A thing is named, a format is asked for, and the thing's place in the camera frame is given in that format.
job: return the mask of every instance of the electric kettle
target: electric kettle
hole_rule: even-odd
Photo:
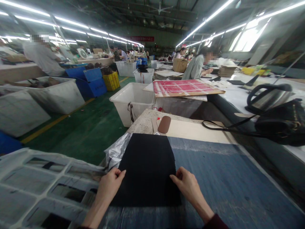
[[[252,99],[252,97],[262,88],[265,88],[266,90]],[[245,109],[253,114],[260,115],[270,108],[285,103],[291,94],[292,87],[290,84],[260,84],[248,95]]]

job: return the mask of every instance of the gray shirt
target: gray shirt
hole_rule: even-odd
[[[201,70],[204,62],[203,55],[199,55],[191,60],[188,64],[182,80],[196,80],[200,78]]]
[[[65,70],[55,60],[58,56],[46,46],[29,42],[23,44],[23,50],[25,57],[34,61],[49,76],[62,76],[65,73]]]

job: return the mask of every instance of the blue plastic crate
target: blue plastic crate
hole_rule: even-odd
[[[85,67],[70,68],[66,69],[66,73],[70,78],[79,78],[82,80],[87,80],[84,74],[85,70]]]
[[[101,79],[102,73],[100,68],[86,70],[84,67],[66,69],[66,73],[70,78],[79,78],[87,82]]]
[[[20,141],[0,131],[0,154],[8,154],[22,148],[23,146]]]
[[[76,85],[84,98],[96,98],[107,92],[105,82],[102,78],[90,82],[76,79]]]

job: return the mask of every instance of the red sleeve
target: red sleeve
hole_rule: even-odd
[[[202,229],[229,229],[228,226],[215,214]]]

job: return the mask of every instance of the red printed sheet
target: red printed sheet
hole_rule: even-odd
[[[175,97],[190,95],[223,94],[213,86],[201,80],[164,80],[154,81],[153,91],[156,97]]]

